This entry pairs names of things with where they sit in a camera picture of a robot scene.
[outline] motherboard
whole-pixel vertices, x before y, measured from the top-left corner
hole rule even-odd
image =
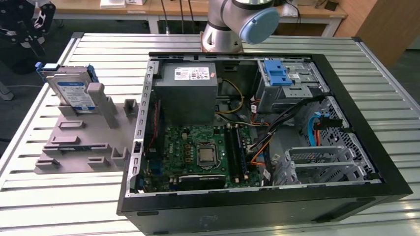
[[[150,161],[153,191],[253,187],[258,169],[249,166],[246,126],[168,126],[162,160]]]

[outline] yellow wire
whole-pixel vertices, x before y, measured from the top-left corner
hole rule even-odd
[[[236,87],[236,85],[234,85],[234,84],[233,84],[229,80],[226,80],[226,79],[222,79],[222,81],[228,82],[228,83],[232,85],[232,87],[236,89],[237,93],[238,93],[238,94],[240,94],[240,96],[241,96],[241,103],[238,104],[238,107],[237,107],[236,109],[233,109],[233,110],[230,110],[230,111],[220,111],[220,112],[216,112],[216,114],[228,114],[228,113],[233,113],[233,112],[236,112],[237,110],[240,110],[240,109],[241,109],[242,104],[244,104],[244,96],[242,96],[241,91],[240,91],[240,90],[238,90],[238,88]]]

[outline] blue drive bay latch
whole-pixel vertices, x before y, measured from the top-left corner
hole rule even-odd
[[[280,60],[265,60],[264,69],[270,86],[290,86],[293,84],[288,78],[288,69],[282,66]]]

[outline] aluminum table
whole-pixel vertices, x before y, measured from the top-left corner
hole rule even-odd
[[[324,54],[376,132],[413,194],[341,222],[200,235],[418,235],[420,107],[365,47],[350,38],[274,36],[245,52]],[[96,68],[114,102],[140,99],[148,52],[197,52],[197,35],[96,34],[72,38],[58,63]],[[36,175],[34,162],[60,114],[45,84],[0,159],[2,235],[141,235],[116,215],[121,172]]]

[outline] wooden desk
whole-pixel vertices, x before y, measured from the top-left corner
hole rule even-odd
[[[149,10],[148,14],[157,17],[157,20],[164,20],[162,6],[158,0],[149,0]],[[168,20],[180,20],[180,6],[178,0],[170,1],[164,0],[165,11],[168,15]],[[206,0],[192,0],[190,8],[194,16],[194,20],[206,21],[208,15],[208,1]],[[282,11],[282,7],[277,7],[278,13]],[[322,8],[314,8],[312,6],[298,6],[298,11],[301,15],[302,24],[326,24],[322,36],[332,37],[336,33],[336,29],[340,25],[341,20],[346,17],[344,10],[337,7],[336,11],[329,11]],[[182,0],[182,13],[184,20],[190,20],[190,13],[188,8],[188,1]],[[296,23],[296,17],[281,17],[280,23]]]
[[[97,19],[97,20],[146,20],[150,33],[158,33],[157,21],[164,20],[160,0],[148,0],[144,5],[126,5],[125,8],[100,9],[100,0],[52,0],[56,5],[54,19]],[[168,20],[181,20],[178,0],[164,0]],[[190,1],[194,20],[206,21],[208,0]],[[298,6],[302,24],[326,24],[322,36],[333,36],[341,20],[346,17],[344,10],[336,11],[312,6]],[[189,21],[188,1],[182,0],[184,20]],[[296,23],[296,17],[281,17],[280,23]]]

